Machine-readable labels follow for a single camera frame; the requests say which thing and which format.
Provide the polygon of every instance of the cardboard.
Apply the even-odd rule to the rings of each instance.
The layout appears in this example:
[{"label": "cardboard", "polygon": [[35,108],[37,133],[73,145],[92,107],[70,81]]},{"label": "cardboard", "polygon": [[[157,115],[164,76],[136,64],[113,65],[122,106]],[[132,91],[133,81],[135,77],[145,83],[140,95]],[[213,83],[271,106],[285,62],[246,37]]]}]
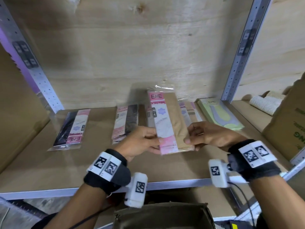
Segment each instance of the cardboard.
[{"label": "cardboard", "polygon": [[206,203],[167,202],[128,208],[116,213],[113,229],[205,228],[216,229]]},{"label": "cardboard", "polygon": [[304,154],[299,154],[305,146],[304,90],[305,73],[294,83],[263,131],[268,141],[294,165],[304,157]]}]

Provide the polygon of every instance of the forearm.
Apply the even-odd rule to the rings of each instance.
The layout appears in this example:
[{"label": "forearm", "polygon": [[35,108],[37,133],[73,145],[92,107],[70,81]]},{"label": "forearm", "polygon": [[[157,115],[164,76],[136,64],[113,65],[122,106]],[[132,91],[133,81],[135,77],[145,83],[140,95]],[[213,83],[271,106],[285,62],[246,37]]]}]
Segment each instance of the forearm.
[{"label": "forearm", "polygon": [[[106,194],[102,189],[83,184],[44,229],[67,229],[72,227],[99,211],[105,199]],[[91,229],[94,227],[96,220],[97,216],[80,225],[78,229]]]},{"label": "forearm", "polygon": [[305,202],[282,177],[258,178],[250,187],[269,229],[305,228]]}]

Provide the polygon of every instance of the person's right hand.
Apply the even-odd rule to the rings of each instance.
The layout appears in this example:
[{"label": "person's right hand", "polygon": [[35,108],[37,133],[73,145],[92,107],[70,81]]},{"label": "person's right hand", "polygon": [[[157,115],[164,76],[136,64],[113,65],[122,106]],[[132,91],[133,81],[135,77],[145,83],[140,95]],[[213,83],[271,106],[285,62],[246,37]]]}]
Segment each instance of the person's right hand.
[{"label": "person's right hand", "polygon": [[238,132],[208,121],[192,123],[188,127],[188,131],[190,138],[186,138],[185,143],[195,145],[196,151],[205,145],[212,145],[227,152],[231,146],[247,139]]}]

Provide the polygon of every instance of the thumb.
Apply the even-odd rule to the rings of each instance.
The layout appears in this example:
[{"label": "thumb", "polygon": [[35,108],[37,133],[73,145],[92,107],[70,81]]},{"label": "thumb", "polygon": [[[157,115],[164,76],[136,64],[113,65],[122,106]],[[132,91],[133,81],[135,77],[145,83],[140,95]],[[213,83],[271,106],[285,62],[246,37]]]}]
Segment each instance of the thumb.
[{"label": "thumb", "polygon": [[148,146],[158,146],[160,143],[163,142],[163,138],[154,138],[154,139],[147,139],[148,140]]},{"label": "thumb", "polygon": [[185,138],[184,142],[189,145],[206,144],[206,137],[204,134],[198,136],[190,136],[189,138]]}]

